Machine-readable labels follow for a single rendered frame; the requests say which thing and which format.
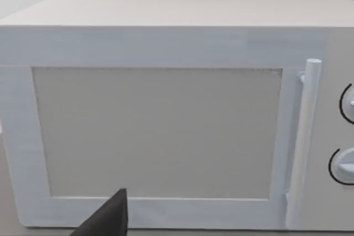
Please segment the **pale microwave oven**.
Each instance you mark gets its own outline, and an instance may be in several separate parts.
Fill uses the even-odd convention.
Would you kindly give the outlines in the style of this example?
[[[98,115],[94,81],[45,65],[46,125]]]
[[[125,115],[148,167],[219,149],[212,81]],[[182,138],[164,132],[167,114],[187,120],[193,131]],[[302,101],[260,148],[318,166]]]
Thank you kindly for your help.
[[[353,0],[45,0],[0,20],[0,67],[297,69],[284,217],[307,59],[322,67],[295,230],[354,231],[354,186],[327,169],[354,147],[339,111],[354,86]]]

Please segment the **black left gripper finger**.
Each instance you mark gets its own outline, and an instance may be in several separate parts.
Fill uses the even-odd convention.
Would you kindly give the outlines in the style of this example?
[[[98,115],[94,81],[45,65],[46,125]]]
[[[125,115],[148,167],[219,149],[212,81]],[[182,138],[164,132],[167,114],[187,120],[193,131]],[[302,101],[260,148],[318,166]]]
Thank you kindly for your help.
[[[127,189],[119,189],[69,236],[127,236]]]

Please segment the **white microwave knob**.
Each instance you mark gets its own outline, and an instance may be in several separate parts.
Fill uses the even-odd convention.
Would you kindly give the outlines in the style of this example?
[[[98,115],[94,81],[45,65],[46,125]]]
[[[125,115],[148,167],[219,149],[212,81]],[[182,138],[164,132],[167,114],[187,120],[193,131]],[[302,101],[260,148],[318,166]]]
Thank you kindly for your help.
[[[354,86],[352,83],[349,83],[341,93],[339,111],[346,122],[354,125]]]
[[[354,186],[354,147],[337,149],[327,166],[330,177],[340,185]]]

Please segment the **pale microwave door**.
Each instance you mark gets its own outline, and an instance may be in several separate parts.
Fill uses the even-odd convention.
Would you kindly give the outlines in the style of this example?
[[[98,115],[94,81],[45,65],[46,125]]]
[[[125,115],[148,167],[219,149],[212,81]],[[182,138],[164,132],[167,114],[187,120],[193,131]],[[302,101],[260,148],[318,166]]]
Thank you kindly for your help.
[[[117,190],[138,229],[281,229],[297,69],[0,67],[21,225],[77,227]]]

